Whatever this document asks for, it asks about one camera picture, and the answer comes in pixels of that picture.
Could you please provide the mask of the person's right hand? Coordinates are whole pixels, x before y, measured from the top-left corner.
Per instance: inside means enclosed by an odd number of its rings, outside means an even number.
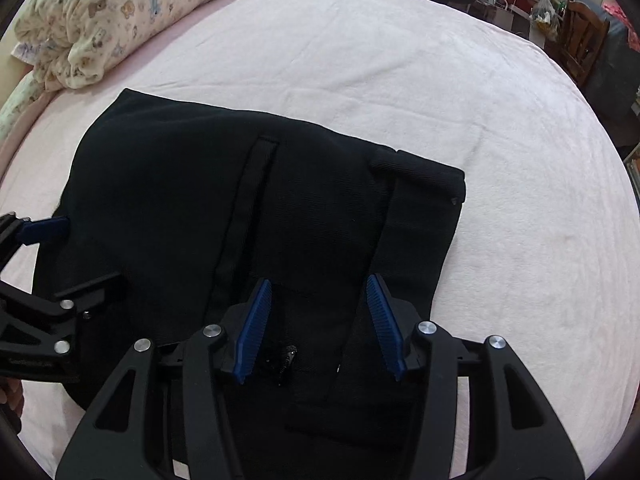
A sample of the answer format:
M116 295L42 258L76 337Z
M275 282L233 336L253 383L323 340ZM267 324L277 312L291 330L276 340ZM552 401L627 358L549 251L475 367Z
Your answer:
M0 378L0 403L2 412L17 434L22 430L22 415L24 411L24 389L19 379Z

